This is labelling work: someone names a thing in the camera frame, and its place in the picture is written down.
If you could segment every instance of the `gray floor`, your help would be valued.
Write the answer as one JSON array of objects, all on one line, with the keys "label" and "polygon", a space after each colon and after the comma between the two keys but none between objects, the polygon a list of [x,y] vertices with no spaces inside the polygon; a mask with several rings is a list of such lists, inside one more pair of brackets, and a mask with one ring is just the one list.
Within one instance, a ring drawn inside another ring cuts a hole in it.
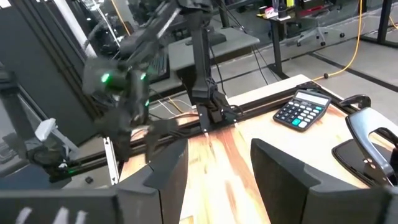
[{"label": "gray floor", "polygon": [[[363,19],[363,34],[377,29],[378,18],[372,17],[371,15],[377,16],[378,14],[379,11],[374,11],[369,13],[368,17]],[[392,17],[395,21],[398,21],[398,9],[393,10]],[[348,19],[347,21],[335,24],[334,28],[344,31],[346,33],[345,39],[349,39],[355,37],[357,34],[358,20],[356,18]],[[345,39],[340,39],[338,34],[329,34],[326,40],[327,47],[322,49],[315,38],[302,42],[301,47],[297,47],[295,44],[292,44],[294,39],[283,41],[281,47],[282,58],[289,59],[293,57],[293,59],[287,60],[283,63],[284,72],[289,76],[302,73],[309,78],[316,78],[322,76],[325,72],[331,73],[339,70],[338,68],[314,57],[308,55],[298,57],[298,55],[315,51],[316,54],[346,65],[353,55],[355,40],[349,40],[334,45],[335,43],[344,41]],[[387,39],[398,42],[398,31],[388,33]],[[271,47],[263,48],[260,51],[268,63],[272,63],[274,61]],[[398,50],[396,49],[389,49],[387,47],[360,42],[358,56],[352,64],[352,68],[398,85],[398,74],[396,72],[398,71],[398,63],[396,61],[397,56]],[[265,63],[259,54],[257,54],[257,57],[259,59],[260,66],[264,66]],[[223,76],[224,88],[227,95],[232,97],[267,85],[257,68],[257,62],[253,55],[246,55],[221,64],[220,70]],[[212,72],[214,79],[219,81],[220,78],[215,67],[212,68]],[[278,78],[273,76],[268,69],[263,69],[262,72],[268,84],[274,83],[278,80]],[[369,95],[372,99],[373,107],[389,119],[393,120],[395,124],[398,124],[398,104],[396,103],[398,93],[356,77],[348,72],[343,72],[328,80],[319,80],[318,83],[342,97],[360,93]],[[188,111],[190,109],[189,105],[187,105],[189,104],[189,100],[186,94],[178,95],[173,98],[175,99],[175,103],[182,110]],[[177,110],[167,102],[164,102],[164,105],[172,113],[178,113]],[[167,109],[162,105],[159,105],[157,102],[151,104],[150,108],[150,112],[157,116],[161,116],[163,118],[173,116]],[[92,154],[98,151],[103,151],[101,139],[94,139],[82,147],[82,152],[85,154]],[[90,185],[84,181],[87,176],[94,178],[94,182]],[[73,178],[73,181],[67,185],[67,187],[91,188],[103,185],[109,185],[107,167],[76,176]]]}]

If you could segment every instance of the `wooden table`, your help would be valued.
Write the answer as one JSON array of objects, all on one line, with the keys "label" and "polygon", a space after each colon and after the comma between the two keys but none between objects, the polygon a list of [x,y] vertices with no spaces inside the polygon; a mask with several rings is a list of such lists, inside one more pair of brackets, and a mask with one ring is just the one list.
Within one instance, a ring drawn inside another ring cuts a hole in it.
[{"label": "wooden table", "polygon": [[[307,81],[307,77],[297,75],[228,101],[231,105],[241,105]],[[299,133],[275,123],[272,119],[275,112],[189,139],[188,181],[181,224],[270,223],[253,176],[250,160],[252,138],[262,139],[343,181],[366,187],[341,167],[331,154],[333,147],[352,138],[346,127],[346,114],[331,105],[322,119],[306,132]],[[181,123],[197,118],[183,119]],[[373,141],[392,149],[389,142],[377,135],[373,136]],[[143,155],[130,158],[123,167],[121,180],[144,165]]]}]

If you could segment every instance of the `calculator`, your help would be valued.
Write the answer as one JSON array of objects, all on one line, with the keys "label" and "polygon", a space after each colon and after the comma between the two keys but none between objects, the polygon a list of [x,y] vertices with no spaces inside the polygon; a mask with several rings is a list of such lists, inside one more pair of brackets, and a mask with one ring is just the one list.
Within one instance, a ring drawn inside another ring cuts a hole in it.
[{"label": "calculator", "polygon": [[274,120],[297,131],[305,131],[325,114],[330,101],[329,96],[298,90],[274,115]]}]

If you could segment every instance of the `office chair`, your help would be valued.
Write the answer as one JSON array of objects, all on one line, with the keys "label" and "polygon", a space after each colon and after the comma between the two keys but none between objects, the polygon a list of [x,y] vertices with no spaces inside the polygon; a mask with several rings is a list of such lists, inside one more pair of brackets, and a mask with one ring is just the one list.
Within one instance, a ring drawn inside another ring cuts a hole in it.
[{"label": "office chair", "polygon": [[316,7],[311,9],[304,9],[301,13],[307,14],[304,16],[305,19],[311,19],[316,21],[315,28],[307,31],[304,35],[301,35],[300,38],[297,40],[297,46],[301,46],[301,41],[308,39],[310,37],[316,36],[317,39],[321,38],[321,46],[326,45],[325,34],[329,32],[339,32],[340,38],[345,37],[345,33],[339,29],[329,28],[329,27],[322,27],[320,25],[320,20],[326,16],[330,11],[334,10],[334,8],[338,11],[341,10],[341,4],[338,1],[318,1],[322,4],[319,4]]}]

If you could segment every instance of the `calculator display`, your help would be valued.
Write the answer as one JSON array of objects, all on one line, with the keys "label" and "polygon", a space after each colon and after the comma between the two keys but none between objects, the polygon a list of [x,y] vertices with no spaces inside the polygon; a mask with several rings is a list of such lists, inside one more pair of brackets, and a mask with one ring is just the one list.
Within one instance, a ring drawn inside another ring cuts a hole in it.
[{"label": "calculator display", "polygon": [[328,103],[328,101],[329,101],[326,98],[313,96],[313,95],[308,95],[308,94],[301,93],[301,92],[298,92],[295,97],[299,98],[299,99],[302,99],[302,100],[308,100],[308,101],[311,101],[313,103],[317,103],[317,104],[323,105],[323,106],[325,106]]}]

